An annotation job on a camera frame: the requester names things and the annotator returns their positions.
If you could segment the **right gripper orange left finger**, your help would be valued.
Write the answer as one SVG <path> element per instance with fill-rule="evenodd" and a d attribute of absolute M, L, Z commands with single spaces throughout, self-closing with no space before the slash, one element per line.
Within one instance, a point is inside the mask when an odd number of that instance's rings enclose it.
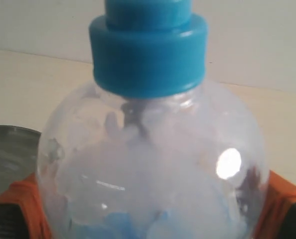
<path fill-rule="evenodd" d="M 0 239 L 51 239 L 35 174 L 0 194 Z"/>

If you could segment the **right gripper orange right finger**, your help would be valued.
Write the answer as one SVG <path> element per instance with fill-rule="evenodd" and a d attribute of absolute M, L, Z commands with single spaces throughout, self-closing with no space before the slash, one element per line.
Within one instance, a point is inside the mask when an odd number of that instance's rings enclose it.
<path fill-rule="evenodd" d="M 296 185 L 273 171 L 253 238 L 296 239 Z"/>

